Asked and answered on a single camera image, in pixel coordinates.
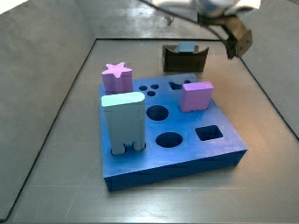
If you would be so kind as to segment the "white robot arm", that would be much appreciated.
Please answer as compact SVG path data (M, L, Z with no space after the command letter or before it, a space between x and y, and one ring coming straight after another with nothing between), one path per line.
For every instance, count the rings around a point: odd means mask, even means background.
M262 0L151 0L158 7L183 7L208 18L235 15L239 11L258 10L260 2Z

